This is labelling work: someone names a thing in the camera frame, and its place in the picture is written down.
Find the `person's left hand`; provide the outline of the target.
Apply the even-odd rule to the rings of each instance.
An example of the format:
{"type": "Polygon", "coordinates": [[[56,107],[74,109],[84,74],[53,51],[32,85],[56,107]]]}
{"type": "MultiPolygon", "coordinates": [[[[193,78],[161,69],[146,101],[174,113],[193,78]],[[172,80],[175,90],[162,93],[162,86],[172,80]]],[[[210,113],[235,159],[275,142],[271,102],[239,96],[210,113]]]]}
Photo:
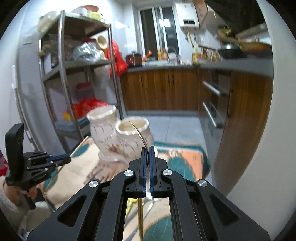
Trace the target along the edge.
{"type": "Polygon", "coordinates": [[[3,184],[3,190],[6,197],[16,206],[22,205],[22,195],[25,195],[31,199],[35,199],[37,196],[37,188],[32,187],[25,194],[22,193],[22,190],[18,186],[8,186],[6,182],[3,184]]]}

